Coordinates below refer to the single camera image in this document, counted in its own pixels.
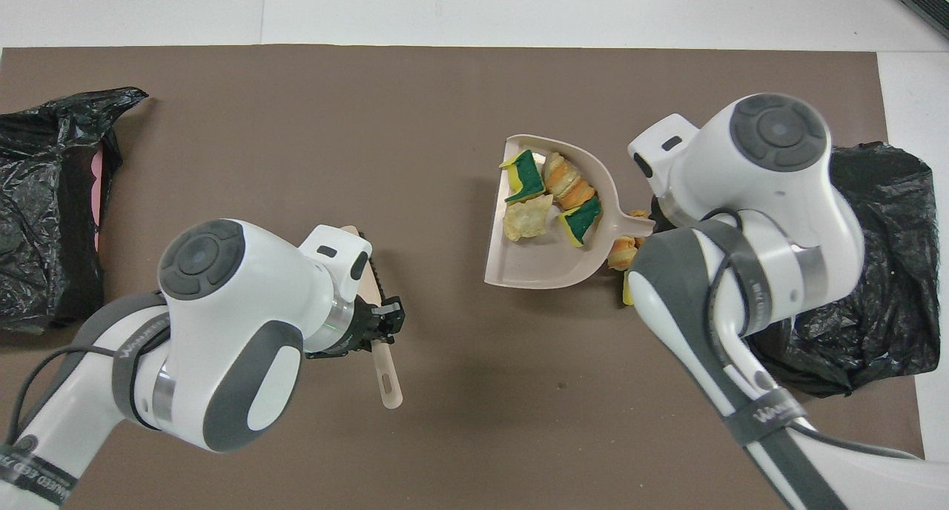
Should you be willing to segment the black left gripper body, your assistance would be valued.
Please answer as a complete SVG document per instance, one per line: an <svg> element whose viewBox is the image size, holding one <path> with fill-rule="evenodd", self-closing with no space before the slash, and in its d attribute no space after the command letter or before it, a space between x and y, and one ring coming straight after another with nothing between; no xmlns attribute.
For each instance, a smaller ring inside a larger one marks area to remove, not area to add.
<svg viewBox="0 0 949 510"><path fill-rule="evenodd" d="M373 305L356 305L343 338L343 354L353 351L372 351L375 332L375 314Z"/></svg>

